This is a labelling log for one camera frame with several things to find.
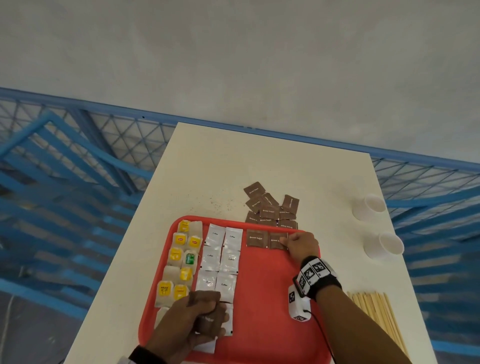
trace paper cup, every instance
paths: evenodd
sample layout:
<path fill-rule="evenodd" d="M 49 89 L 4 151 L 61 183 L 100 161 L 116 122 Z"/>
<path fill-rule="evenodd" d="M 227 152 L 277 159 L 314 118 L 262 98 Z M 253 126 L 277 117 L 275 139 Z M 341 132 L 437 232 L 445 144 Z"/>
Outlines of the paper cup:
<path fill-rule="evenodd" d="M 382 197 L 367 194 L 363 199 L 355 202 L 352 214 L 360 221 L 374 221 L 378 215 L 387 210 L 387 205 Z"/>
<path fill-rule="evenodd" d="M 372 259 L 386 259 L 402 255 L 405 250 L 401 239 L 391 232 L 381 232 L 363 245 L 363 250 Z"/>

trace red tray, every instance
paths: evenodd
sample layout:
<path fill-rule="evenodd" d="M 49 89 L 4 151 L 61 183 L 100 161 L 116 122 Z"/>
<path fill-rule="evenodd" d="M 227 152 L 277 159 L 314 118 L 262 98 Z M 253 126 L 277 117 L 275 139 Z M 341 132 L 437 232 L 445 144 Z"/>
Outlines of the red tray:
<path fill-rule="evenodd" d="M 199 216 L 183 216 L 176 220 L 168 232 L 138 327 L 138 340 L 141 345 L 145 345 L 152 335 L 158 311 L 158 308 L 154 307 L 156 286 L 167 264 L 173 233 L 177 232 L 178 223 L 184 219 L 202 221 L 204 239 L 210 224 L 244 230 L 292 232 L 286 228 Z M 298 322 L 288 314 L 288 287 L 298 271 L 299 266 L 285 251 L 247 247 L 244 231 L 233 303 L 233 336 L 217 340 L 215 354 L 192 351 L 187 361 L 208 364 L 330 363 L 330 353 L 315 320 L 312 318 L 308 322 Z M 311 306 L 312 312 L 320 319 L 317 305 L 313 303 Z"/>

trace black cable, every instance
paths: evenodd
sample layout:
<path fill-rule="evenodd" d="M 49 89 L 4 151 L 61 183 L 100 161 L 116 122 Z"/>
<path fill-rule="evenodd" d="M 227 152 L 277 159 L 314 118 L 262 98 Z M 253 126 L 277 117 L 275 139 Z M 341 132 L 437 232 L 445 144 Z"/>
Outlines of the black cable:
<path fill-rule="evenodd" d="M 332 356 L 332 360 L 336 364 L 335 357 L 333 356 L 333 353 L 332 353 L 332 348 L 330 347 L 330 344 L 328 343 L 327 337 L 325 336 L 324 330 L 322 329 L 322 325 L 320 325 L 320 321 L 318 321 L 318 318 L 313 313 L 311 313 L 309 310 L 303 310 L 303 311 L 311 314 L 313 316 L 313 318 L 315 319 L 315 321 L 317 322 L 317 325 L 318 325 L 318 327 L 319 327 L 319 329 L 322 332 L 322 335 L 324 337 L 325 343 L 327 344 L 328 351 L 330 352 L 330 355 Z"/>

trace white wall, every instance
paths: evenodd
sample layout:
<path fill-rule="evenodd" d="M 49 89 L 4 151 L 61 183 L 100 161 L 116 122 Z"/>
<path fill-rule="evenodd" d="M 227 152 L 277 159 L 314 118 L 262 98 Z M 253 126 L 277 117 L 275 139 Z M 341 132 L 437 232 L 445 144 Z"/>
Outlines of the white wall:
<path fill-rule="evenodd" d="M 0 0 L 0 86 L 480 162 L 477 0 Z"/>

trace black wristband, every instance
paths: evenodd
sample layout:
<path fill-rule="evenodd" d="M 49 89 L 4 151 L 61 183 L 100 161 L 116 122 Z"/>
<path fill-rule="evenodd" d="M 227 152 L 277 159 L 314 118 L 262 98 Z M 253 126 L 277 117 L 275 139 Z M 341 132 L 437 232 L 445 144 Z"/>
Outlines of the black wristband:
<path fill-rule="evenodd" d="M 140 345 L 133 350 L 128 358 L 136 364 L 167 364 L 165 360 Z"/>
<path fill-rule="evenodd" d="M 314 256 L 314 255 L 306 257 L 305 259 L 303 259 L 301 261 L 300 269 L 302 269 L 304 266 L 306 266 L 307 263 L 309 263 L 312 260 L 317 259 L 317 258 L 318 257 Z M 317 282 L 315 282 L 310 287 L 310 289 L 307 293 L 307 297 L 314 300 L 314 301 L 317 301 L 316 295 L 317 295 L 318 291 L 320 291 L 321 289 L 323 289 L 325 287 L 328 287 L 328 286 L 337 286 L 340 289 L 342 289 L 342 285 L 340 284 L 338 279 L 335 276 L 333 276 L 332 274 L 330 274 L 327 277 L 320 278 Z"/>

